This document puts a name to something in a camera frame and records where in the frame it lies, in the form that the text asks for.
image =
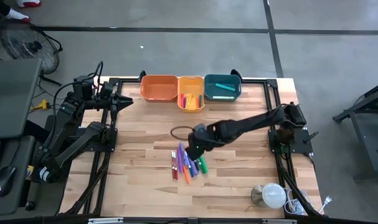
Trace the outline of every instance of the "wooden table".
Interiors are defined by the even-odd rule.
[[[277,80],[281,102],[298,103],[293,79]],[[259,208],[250,199],[255,185],[278,183],[275,158],[268,146],[268,128],[245,133],[232,144],[206,153],[207,175],[198,175],[190,184],[182,174],[179,180],[172,179],[171,150],[177,149],[179,141],[170,136],[170,130],[176,126],[207,125],[220,119],[243,119],[264,113],[266,104],[261,85],[242,85],[242,94],[235,103],[206,101],[204,110],[197,114],[182,113],[176,103],[146,102],[137,83],[125,83],[122,94],[132,97],[134,103],[118,115],[118,142],[108,168],[102,216],[284,216],[283,209]],[[101,111],[87,111],[83,125],[100,121],[101,116]],[[68,210],[86,188],[92,158],[93,153],[86,152],[74,160],[60,212]],[[301,154],[293,155],[293,164],[298,187],[307,191],[318,210],[321,199],[312,164]]]

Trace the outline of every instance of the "gray floor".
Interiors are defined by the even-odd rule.
[[[277,29],[378,29],[378,0],[269,0]],[[43,0],[24,9],[33,23],[53,26],[267,28],[261,0]],[[63,43],[60,67],[67,83],[105,62],[104,75],[206,75],[236,68],[245,77],[276,77],[267,34],[48,32]],[[378,182],[355,184],[370,169],[352,124],[331,117],[378,84],[378,36],[278,35],[285,77],[295,79],[325,209],[334,218],[378,222]],[[0,46],[0,57],[7,58]],[[52,93],[56,87],[44,84]],[[30,119],[44,124],[49,112]]]

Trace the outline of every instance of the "shoe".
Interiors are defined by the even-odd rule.
[[[38,7],[40,6],[40,0],[16,0],[17,5],[23,7]]]
[[[22,22],[29,22],[30,19],[28,16],[17,12],[16,10],[10,8],[9,14],[6,16],[7,19],[18,19]]]

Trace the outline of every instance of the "orange marker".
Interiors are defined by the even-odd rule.
[[[190,184],[190,178],[189,178],[189,175],[187,174],[187,170],[185,166],[183,166],[183,173],[184,173],[184,178],[186,178],[187,183]]]

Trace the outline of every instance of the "green marker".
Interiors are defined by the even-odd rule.
[[[202,169],[201,169],[202,173],[203,174],[208,173],[206,161],[204,160],[204,158],[202,156],[200,157],[200,163],[201,163],[201,167],[202,167]]]

